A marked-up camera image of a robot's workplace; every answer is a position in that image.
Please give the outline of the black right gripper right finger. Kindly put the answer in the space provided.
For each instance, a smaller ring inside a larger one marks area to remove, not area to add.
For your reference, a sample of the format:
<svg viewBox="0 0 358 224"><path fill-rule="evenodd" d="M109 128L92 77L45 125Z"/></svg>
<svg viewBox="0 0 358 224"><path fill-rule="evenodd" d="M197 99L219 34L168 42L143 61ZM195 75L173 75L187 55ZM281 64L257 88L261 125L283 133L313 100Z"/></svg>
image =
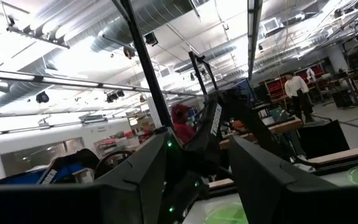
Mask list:
<svg viewBox="0 0 358 224"><path fill-rule="evenodd" d="M228 151L249 224L285 224L282 196L287 185L296 181L281 168L286 161L237 136L229 140Z"/></svg>

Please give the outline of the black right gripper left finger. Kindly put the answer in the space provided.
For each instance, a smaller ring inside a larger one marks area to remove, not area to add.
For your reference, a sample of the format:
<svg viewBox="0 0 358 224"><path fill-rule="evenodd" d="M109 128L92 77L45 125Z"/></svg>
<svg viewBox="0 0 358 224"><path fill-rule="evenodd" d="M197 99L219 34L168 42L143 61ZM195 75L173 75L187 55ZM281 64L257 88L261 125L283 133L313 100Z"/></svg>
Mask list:
<svg viewBox="0 0 358 224"><path fill-rule="evenodd" d="M153 136L128 159L96 179L96 224L157 224L164 190L168 133Z"/></svg>

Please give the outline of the wooden workbench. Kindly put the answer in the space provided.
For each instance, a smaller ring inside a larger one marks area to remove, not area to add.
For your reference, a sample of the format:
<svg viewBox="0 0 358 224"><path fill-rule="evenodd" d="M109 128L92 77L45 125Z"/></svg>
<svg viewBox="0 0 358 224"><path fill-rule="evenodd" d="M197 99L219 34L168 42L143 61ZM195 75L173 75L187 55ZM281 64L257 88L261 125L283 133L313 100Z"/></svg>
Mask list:
<svg viewBox="0 0 358 224"><path fill-rule="evenodd" d="M271 126L267 126L269 131L273 134L282 134L287 133L296 129L301 128L303 125L302 121L298 118L293 118L286 122L277 123ZM255 142L257 138L252 133L246 134L229 134L225 140L222 140L219 143L221 149L227 149L229 146L229 137L231 136L239 136L240 138L246 139L251 142Z"/></svg>

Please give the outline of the laptop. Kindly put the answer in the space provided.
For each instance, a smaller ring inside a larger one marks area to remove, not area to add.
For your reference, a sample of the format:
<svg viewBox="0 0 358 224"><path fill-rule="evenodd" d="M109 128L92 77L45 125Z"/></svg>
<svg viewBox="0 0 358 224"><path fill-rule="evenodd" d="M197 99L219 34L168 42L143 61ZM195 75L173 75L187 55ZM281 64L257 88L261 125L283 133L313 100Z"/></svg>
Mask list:
<svg viewBox="0 0 358 224"><path fill-rule="evenodd" d="M288 120L287 112L284 109L282 109L281 107L274 108L274 109L270 110L269 112L270 112L270 115L272 116L273 120L276 123L285 122Z"/></svg>

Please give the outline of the person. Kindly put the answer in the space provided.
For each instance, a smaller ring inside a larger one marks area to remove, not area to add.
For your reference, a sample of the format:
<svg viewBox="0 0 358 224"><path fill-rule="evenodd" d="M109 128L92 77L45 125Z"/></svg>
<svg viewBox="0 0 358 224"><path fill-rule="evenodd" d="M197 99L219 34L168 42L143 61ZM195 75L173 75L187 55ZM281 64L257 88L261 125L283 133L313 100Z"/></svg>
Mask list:
<svg viewBox="0 0 358 224"><path fill-rule="evenodd" d="M313 112L312 104L308 97L308 86L300 76L294 76L287 73L286 82L284 84L285 93L293 103L293 109L297 118L302 119L302 114L305 115L307 123L314 121L311 114Z"/></svg>
<svg viewBox="0 0 358 224"><path fill-rule="evenodd" d="M194 127L187 124L189 109L189 106L176 104L171 111L175 134L183 144L188 144L196 134Z"/></svg>

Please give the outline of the black fabric cover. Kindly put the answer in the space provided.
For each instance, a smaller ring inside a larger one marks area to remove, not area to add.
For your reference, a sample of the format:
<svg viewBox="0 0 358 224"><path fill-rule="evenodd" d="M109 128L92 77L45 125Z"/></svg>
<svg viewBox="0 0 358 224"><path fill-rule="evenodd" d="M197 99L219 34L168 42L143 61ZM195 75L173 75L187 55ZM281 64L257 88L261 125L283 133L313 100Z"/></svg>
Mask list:
<svg viewBox="0 0 358 224"><path fill-rule="evenodd" d="M350 149L338 120L306 124L298 129L298 134L308 159Z"/></svg>

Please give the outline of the wooden side board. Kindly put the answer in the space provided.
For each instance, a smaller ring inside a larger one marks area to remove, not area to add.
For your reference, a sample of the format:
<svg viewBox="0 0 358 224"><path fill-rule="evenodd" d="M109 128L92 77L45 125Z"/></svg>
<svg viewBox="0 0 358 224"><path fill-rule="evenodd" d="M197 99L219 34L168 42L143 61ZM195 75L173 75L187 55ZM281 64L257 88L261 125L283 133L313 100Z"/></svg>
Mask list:
<svg viewBox="0 0 358 224"><path fill-rule="evenodd" d="M334 162L348 161L349 159L358 159L358 148L315 157L308 161L316 164L332 164Z"/></svg>

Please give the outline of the red storage shelf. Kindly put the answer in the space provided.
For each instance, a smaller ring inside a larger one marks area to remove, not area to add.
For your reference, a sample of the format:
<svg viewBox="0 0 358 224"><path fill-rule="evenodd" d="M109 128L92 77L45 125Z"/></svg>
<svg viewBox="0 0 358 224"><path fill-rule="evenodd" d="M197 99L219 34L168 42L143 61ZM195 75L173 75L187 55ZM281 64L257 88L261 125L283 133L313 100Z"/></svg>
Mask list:
<svg viewBox="0 0 358 224"><path fill-rule="evenodd" d="M325 74L324 68L321 64L314 64L310 66L310 69L314 72L315 78L321 78L322 75ZM301 76L302 79L306 82L308 85L308 88L310 90L316 89L316 82L311 83L308 80L308 74L307 74L307 68L303 68L301 70L297 70L293 72L294 75ZM268 92L268 96L271 99L272 103L285 100L287 98L285 93L284 84L286 82L286 78L284 75L280 75L278 78L274 80L264 81L265 87Z"/></svg>

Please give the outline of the blue bin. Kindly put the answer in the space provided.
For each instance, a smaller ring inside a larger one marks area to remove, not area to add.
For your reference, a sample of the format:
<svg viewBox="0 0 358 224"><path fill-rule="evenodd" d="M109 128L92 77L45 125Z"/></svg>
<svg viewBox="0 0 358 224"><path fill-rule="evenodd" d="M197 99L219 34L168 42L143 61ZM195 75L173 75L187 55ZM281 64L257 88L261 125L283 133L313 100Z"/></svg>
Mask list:
<svg viewBox="0 0 358 224"><path fill-rule="evenodd" d="M65 166L55 174L55 177L51 181L51 184L75 182L76 180L75 174L84 169L85 167L80 165ZM29 170L27 172L12 175L0 179L0 185L1 184L36 184L46 170L47 170L46 167L44 168L38 167L35 168L34 170Z"/></svg>

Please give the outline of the long ceiling light strip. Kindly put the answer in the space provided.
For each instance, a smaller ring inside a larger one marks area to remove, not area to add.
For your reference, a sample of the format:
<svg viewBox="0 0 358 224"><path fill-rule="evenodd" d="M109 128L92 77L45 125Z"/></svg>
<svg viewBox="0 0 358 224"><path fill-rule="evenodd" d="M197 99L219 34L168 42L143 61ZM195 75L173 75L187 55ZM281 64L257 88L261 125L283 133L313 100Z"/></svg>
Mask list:
<svg viewBox="0 0 358 224"><path fill-rule="evenodd" d="M0 70L0 80L10 80L15 82L33 82L33 83L42 83L42 84L51 84L51 85L63 85L63 86L75 86L82 88L98 88L105 90L124 90L124 91L134 91L140 93L151 93L152 91L148 88L141 88L137 86L123 86L123 85L113 85L108 83L98 83L98 82L88 82L82 80L72 80L67 78L57 78L57 77L46 77L43 75L36 75L32 73L22 73L22 72L9 72Z"/></svg>

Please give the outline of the black frame post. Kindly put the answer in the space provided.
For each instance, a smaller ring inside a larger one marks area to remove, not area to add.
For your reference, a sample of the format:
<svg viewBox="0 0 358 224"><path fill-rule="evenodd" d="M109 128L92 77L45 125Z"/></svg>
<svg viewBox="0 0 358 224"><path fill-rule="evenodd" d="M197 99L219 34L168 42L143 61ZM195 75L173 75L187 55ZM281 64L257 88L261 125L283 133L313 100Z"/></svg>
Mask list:
<svg viewBox="0 0 358 224"><path fill-rule="evenodd" d="M138 56L144 71L147 83L150 88L155 109L157 110L160 122L162 126L172 128L172 120L167 110L166 102L163 99L162 91L159 87L157 77L155 75L152 62L150 61L149 53L144 44L144 39L140 33L137 19L135 17L131 1L130 0L111 0L126 20L129 30L134 41L135 48L138 52Z"/></svg>

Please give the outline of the black background station frame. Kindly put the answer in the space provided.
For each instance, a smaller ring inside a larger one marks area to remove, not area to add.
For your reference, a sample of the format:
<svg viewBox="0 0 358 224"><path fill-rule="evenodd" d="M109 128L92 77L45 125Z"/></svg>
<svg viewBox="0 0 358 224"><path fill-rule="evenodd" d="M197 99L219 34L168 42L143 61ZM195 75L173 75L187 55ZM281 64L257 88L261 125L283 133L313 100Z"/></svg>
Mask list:
<svg viewBox="0 0 358 224"><path fill-rule="evenodd" d="M206 71L207 71L207 74L209 75L211 81L212 81L212 84L213 84L213 88L215 90L219 90L218 86L217 86L217 83L216 83L216 80L214 78L214 75L212 73L212 70L211 70L211 66L210 64L205 60L205 56L202 55L202 56L198 56L196 55L193 51L189 51L188 52L188 55L190 57L190 60L191 60L191 63L192 63L192 66L194 68L194 71L195 71L195 75L198 79L198 82L200 84L200 87L201 87L201 91L204 95L207 95L207 91L206 91L206 88L205 88L205 85L204 85L204 82L203 82L203 79L201 77L201 70L198 68L198 64L202 64Z"/></svg>

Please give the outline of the silver ventilation duct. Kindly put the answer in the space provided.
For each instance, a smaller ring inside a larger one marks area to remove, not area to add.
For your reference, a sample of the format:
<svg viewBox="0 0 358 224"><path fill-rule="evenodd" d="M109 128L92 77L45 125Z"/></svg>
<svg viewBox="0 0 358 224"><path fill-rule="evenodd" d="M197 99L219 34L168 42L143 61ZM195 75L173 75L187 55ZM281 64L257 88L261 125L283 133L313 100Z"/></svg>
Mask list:
<svg viewBox="0 0 358 224"><path fill-rule="evenodd" d="M202 6L209 0L132 0L140 33L146 35L166 23ZM90 45L94 52L112 52L133 43L126 20L114 11L94 26L97 36Z"/></svg>

